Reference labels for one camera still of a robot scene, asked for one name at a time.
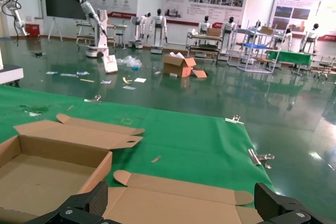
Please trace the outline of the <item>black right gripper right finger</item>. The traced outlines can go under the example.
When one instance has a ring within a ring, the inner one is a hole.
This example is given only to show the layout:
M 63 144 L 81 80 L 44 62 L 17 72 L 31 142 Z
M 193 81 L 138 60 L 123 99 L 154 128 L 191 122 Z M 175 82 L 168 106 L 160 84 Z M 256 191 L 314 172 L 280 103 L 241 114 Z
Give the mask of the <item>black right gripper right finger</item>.
M 254 186 L 254 205 L 261 223 L 276 224 L 332 224 L 332 220 L 314 214 L 300 201 L 281 196 L 263 183 Z

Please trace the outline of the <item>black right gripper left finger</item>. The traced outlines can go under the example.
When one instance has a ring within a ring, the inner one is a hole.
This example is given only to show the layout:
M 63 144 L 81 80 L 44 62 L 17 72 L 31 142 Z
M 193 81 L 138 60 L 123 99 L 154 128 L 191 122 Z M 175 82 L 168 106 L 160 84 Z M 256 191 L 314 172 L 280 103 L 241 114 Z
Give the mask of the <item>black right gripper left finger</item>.
M 70 196 L 56 210 L 28 221 L 28 224 L 110 223 L 104 214 L 108 205 L 108 184 L 99 182 L 88 193 Z

